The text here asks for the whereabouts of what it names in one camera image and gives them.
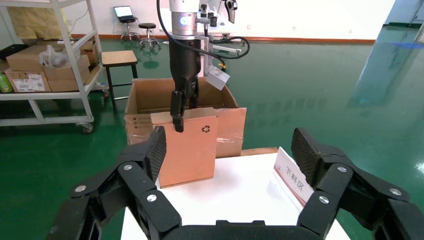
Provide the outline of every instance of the white metal shelf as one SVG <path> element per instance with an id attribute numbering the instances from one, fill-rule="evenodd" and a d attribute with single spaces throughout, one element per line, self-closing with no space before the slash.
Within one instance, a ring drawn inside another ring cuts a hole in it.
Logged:
<path id="1" fill-rule="evenodd" d="M 86 1 L 88 7 L 88 13 L 91 21 L 92 31 L 83 36 L 80 40 L 71 44 L 69 38 L 68 27 L 64 22 L 61 8 L 77 4 Z M 0 94 L 0 101 L 13 101 L 13 100 L 27 100 L 32 107 L 35 117 L 33 118 L 13 118 L 13 119 L 0 119 L 0 126 L 22 126 L 22 125 L 41 125 L 41 124 L 71 124 L 83 125 L 87 129 L 91 130 L 91 123 L 94 121 L 94 117 L 88 101 L 88 94 L 93 89 L 108 89 L 107 86 L 97 86 L 100 74 L 104 71 L 104 67 L 100 63 L 95 68 L 95 72 L 91 73 L 93 78 L 89 84 L 84 85 L 81 78 L 80 70 L 78 68 L 77 59 L 74 54 L 74 50 L 79 49 L 84 43 L 86 43 L 92 37 L 95 38 L 97 44 L 97 54 L 102 54 L 102 48 L 100 45 L 100 38 L 97 31 L 96 21 L 94 19 L 94 12 L 91 0 L 0 0 L 0 6 L 7 7 L 30 7 L 30 8 L 50 8 L 53 9 L 56 16 L 57 23 L 60 28 L 60 32 L 63 37 L 63 42 L 69 56 L 70 65 L 75 75 L 76 84 L 78 91 L 76 92 L 38 92 L 38 93 L 9 93 Z M 85 109 L 85 116 L 58 116 L 58 117 L 43 117 L 43 114 L 38 107 L 36 100 L 53 100 L 53 99 L 81 99 Z"/>
<path id="2" fill-rule="evenodd" d="M 85 0 L 0 0 L 0 6 L 6 7 L 29 7 L 29 8 L 44 8 L 44 9 L 62 9 Z"/>

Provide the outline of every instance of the wall baseboard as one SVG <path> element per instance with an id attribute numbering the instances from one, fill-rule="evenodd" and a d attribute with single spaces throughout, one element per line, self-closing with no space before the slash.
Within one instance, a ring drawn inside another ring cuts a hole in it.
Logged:
<path id="1" fill-rule="evenodd" d="M 121 39 L 118 34 L 99 34 L 101 39 Z M 84 37 L 84 34 L 72 34 L 72 37 L 79 39 Z M 140 35 L 141 38 L 146 38 L 146 35 Z M 156 39 L 166 40 L 165 35 L 155 35 Z M 254 42 L 294 42 L 294 43 L 338 43 L 338 44 L 373 44 L 375 39 L 332 39 L 332 38 L 295 38 L 295 37 L 262 37 L 262 36 L 246 36 L 246 39 Z"/>

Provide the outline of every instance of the white table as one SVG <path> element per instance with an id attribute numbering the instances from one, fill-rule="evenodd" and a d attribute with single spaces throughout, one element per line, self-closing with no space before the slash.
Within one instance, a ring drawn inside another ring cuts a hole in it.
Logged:
<path id="1" fill-rule="evenodd" d="M 296 225 L 299 210 L 291 201 L 294 196 L 286 187 L 282 194 L 274 179 L 276 156 L 277 153 L 270 153 L 219 158 L 212 179 L 161 191 L 181 215 L 183 226 L 214 225 L 216 220 L 233 223 L 264 220 L 270 226 Z M 121 240 L 145 239 L 133 215 L 125 209 Z M 349 237 L 335 220 L 326 239 L 349 240 Z"/>

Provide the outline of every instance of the wheel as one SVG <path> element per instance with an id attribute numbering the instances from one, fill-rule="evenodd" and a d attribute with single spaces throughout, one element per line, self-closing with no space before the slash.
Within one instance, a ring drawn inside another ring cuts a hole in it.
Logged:
<path id="1" fill-rule="evenodd" d="M 103 98 L 107 99 L 109 97 L 109 90 L 104 90 L 102 94 L 103 94 Z"/>
<path id="2" fill-rule="evenodd" d="M 93 124 L 87 123 L 82 127 L 82 132 L 85 134 L 91 134 L 93 132 Z"/>

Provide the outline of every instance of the green floor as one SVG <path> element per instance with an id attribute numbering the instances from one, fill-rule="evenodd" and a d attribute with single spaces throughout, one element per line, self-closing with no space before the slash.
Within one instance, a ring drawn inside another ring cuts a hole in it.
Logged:
<path id="1" fill-rule="evenodd" d="M 131 49 L 112 40 L 102 47 Z M 424 50 L 412 47 L 253 44 L 247 57 L 228 62 L 228 86 L 239 105 L 248 107 L 243 148 L 290 151 L 294 128 L 307 128 L 358 167 L 403 187 L 424 210 Z M 140 78 L 171 76 L 167 45 L 150 59 L 133 50 Z M 131 80 L 130 67 L 115 67 L 111 74 L 114 83 Z M 117 97 L 127 94 L 128 88 L 116 90 Z M 89 101 L 91 135 L 72 124 L 0 127 L 2 239 L 43 239 L 68 189 L 111 165 L 127 144 L 126 103 L 118 103 L 114 116 L 100 93 L 91 93 Z M 50 116 L 84 113 L 78 100 L 40 105 Z M 30 113 L 27 104 L 0 102 L 0 118 Z M 122 219 L 122 212 L 112 219 L 103 239 L 120 239 Z M 348 213 L 341 211 L 337 219 L 351 239 L 371 239 Z"/>

